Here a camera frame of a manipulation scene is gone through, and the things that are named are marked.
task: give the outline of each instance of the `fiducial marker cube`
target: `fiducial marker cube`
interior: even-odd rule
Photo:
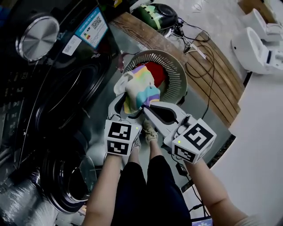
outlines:
[[[129,156],[141,131],[141,125],[106,120],[104,143],[107,153]]]
[[[202,120],[197,122],[172,142],[172,153],[195,164],[213,145],[216,133]]]

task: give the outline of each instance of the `electrical wire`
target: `electrical wire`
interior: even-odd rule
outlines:
[[[192,53],[192,52],[197,52],[197,50],[189,50],[189,51],[187,51],[187,52],[186,52],[186,53],[184,53],[184,54]]]
[[[187,180],[189,181],[189,183],[191,184],[191,187],[193,188],[193,191],[194,191],[195,196],[197,197],[197,199],[200,201],[200,203],[201,203],[202,206],[203,206],[203,215],[204,215],[204,217],[206,217],[206,214],[207,214],[207,216],[209,216],[207,210],[205,209],[205,206],[204,206],[204,204],[203,204],[203,201],[202,201],[202,200],[198,197],[198,195],[196,194],[195,188],[194,188],[194,186],[193,186],[191,180],[189,179],[189,177],[188,177],[187,175],[186,175],[186,178],[187,178]]]
[[[211,39],[209,33],[208,33],[206,30],[204,30],[204,29],[202,29],[202,28],[200,28],[200,27],[198,27],[198,26],[191,25],[191,24],[187,23],[186,21],[184,21],[184,20],[183,20],[182,18],[180,18],[180,17],[179,17],[179,19],[182,20],[182,21],[183,21],[186,25],[188,25],[188,26],[191,26],[191,27],[193,27],[193,28],[197,28],[197,29],[202,30],[202,31],[205,32],[205,33],[207,34],[207,36],[208,36],[208,39],[206,39],[206,40],[200,40],[200,39],[196,39],[196,38],[189,38],[189,37],[187,37],[187,36],[184,35],[185,38],[190,39],[190,40],[194,40],[194,41],[199,41],[199,42],[208,42],[208,41]]]
[[[170,36],[176,37],[176,38],[177,38],[177,41],[180,40],[180,39],[183,40],[183,42],[184,42],[184,50],[183,50],[183,53],[185,53],[185,50],[187,49],[187,47],[191,45],[190,40],[186,39],[185,37],[179,36],[179,35],[177,35],[177,34],[171,34]]]
[[[177,160],[175,160],[174,158],[173,158],[173,154],[171,153],[171,158],[175,161],[175,162],[177,162],[177,163],[179,163]],[[202,205],[202,207],[203,207],[203,215],[206,217],[206,214],[209,216],[209,214],[207,213],[207,210],[205,209],[205,206],[204,206],[204,204],[203,204],[203,201],[198,197],[198,195],[196,194],[196,192],[195,192],[195,188],[194,188],[194,186],[193,186],[193,184],[192,184],[192,182],[191,182],[191,180],[189,179],[189,177],[186,175],[186,178],[187,178],[187,180],[189,181],[189,183],[190,183],[190,185],[191,185],[191,187],[193,188],[193,191],[194,191],[194,194],[195,194],[195,196],[198,198],[198,200],[200,201],[200,203],[201,203],[201,205]],[[198,209],[197,208],[197,206],[194,206],[191,210],[189,210],[190,212],[192,211],[192,210],[194,210],[194,209]]]
[[[180,40],[180,38],[181,38],[181,36],[179,36],[179,35],[176,35],[176,34],[170,34],[169,35],[169,37],[175,37],[175,38],[177,38],[176,40],[174,40],[174,41],[179,41]]]
[[[200,207],[203,207],[203,205],[202,205],[202,204],[196,205],[196,206],[194,206],[192,209],[190,209],[189,212],[191,212],[192,210],[197,210],[197,209],[199,209]]]
[[[211,77],[210,71],[211,71],[211,69],[213,68],[213,75],[212,75],[212,81],[211,81],[211,84],[210,84],[210,91],[209,91],[209,95],[208,95],[207,108],[206,108],[206,110],[205,110],[205,112],[204,112],[204,114],[203,114],[203,116],[202,116],[202,119],[204,119],[204,117],[205,117],[205,115],[206,115],[206,113],[207,113],[207,111],[208,111],[208,109],[209,109],[210,97],[211,97],[211,92],[212,92],[212,85],[213,85],[213,82],[214,82],[214,75],[215,75],[215,57],[214,57],[214,54],[213,54],[213,52],[212,52],[212,50],[211,50],[210,47],[208,47],[208,46],[206,46],[206,45],[199,45],[199,46],[197,46],[197,47],[204,47],[204,48],[208,49],[208,50],[210,51],[210,54],[211,54],[212,57],[213,57],[213,60],[212,60],[211,57],[210,57],[208,54],[204,53],[204,55],[206,55],[206,57],[207,57],[207,61],[211,64],[211,67],[210,67],[210,69],[209,69],[208,71],[204,68],[204,70],[206,71],[206,73],[203,74],[203,75],[195,76],[195,75],[191,74],[191,73],[189,72],[188,67],[187,67],[188,62],[186,62],[186,67],[185,67],[186,74],[189,75],[189,76],[191,76],[191,77],[193,77],[193,78],[196,78],[196,79],[203,78],[203,77],[206,76],[206,75],[209,75],[209,76]]]
[[[179,163],[177,160],[175,160],[175,159],[173,158],[173,154],[172,154],[172,153],[171,153],[171,158],[172,158],[175,162]]]

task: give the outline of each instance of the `sneaker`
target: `sneaker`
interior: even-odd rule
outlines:
[[[134,148],[138,148],[139,150],[141,149],[141,141],[140,141],[140,138],[138,138],[136,144],[134,145]]]
[[[143,131],[145,132],[145,140],[148,144],[150,141],[158,139],[157,132],[154,130],[149,120],[145,119],[142,127]]]

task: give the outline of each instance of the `person's arm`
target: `person's arm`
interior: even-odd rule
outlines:
[[[188,162],[185,165],[214,225],[234,226],[248,217],[233,205],[223,184],[202,159],[194,165]]]
[[[110,226],[114,214],[122,157],[108,154],[87,203],[83,226]]]

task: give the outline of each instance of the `colorful striped cloth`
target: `colorful striped cloth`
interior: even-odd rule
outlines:
[[[142,65],[128,72],[132,78],[126,84],[125,91],[128,96],[124,102],[126,114],[133,114],[141,106],[150,106],[152,102],[160,99],[160,90],[154,86],[154,78],[146,66]]]

